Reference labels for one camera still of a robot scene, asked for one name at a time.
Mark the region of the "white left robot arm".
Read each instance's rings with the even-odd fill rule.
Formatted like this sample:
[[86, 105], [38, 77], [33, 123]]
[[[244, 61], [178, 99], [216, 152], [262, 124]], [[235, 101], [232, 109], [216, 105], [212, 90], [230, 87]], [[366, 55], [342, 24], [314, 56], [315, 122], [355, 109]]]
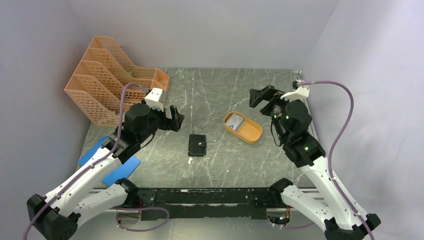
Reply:
[[137, 153], [157, 130], [178, 132], [184, 120], [174, 105], [171, 117], [145, 103], [137, 103], [121, 114], [116, 131], [70, 178], [45, 195], [34, 194], [27, 201], [30, 223], [26, 239], [35, 227], [47, 240], [68, 240], [88, 220], [113, 208], [132, 208], [139, 200], [138, 188], [126, 178], [88, 196], [104, 177]]

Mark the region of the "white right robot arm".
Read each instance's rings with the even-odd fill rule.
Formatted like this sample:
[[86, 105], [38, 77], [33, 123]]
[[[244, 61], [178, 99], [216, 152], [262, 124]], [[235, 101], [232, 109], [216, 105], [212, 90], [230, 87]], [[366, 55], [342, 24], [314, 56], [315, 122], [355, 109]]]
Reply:
[[312, 181], [325, 201], [315, 200], [283, 178], [271, 186], [270, 202], [275, 207], [286, 205], [299, 211], [316, 224], [328, 240], [372, 239], [372, 231], [381, 224], [380, 218], [354, 200], [339, 181], [325, 150], [308, 131], [312, 116], [304, 100], [309, 93], [310, 89], [302, 84], [287, 93], [272, 85], [249, 90], [249, 106], [255, 108], [267, 101], [260, 113], [270, 117], [279, 140], [277, 145]]

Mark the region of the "black leather card holder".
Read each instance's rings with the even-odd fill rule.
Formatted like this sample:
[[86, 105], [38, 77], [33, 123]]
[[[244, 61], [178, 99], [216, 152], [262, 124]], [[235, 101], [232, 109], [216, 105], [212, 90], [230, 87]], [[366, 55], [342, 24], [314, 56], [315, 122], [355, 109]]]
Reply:
[[203, 157], [207, 154], [207, 138], [205, 134], [190, 134], [188, 141], [188, 156]]

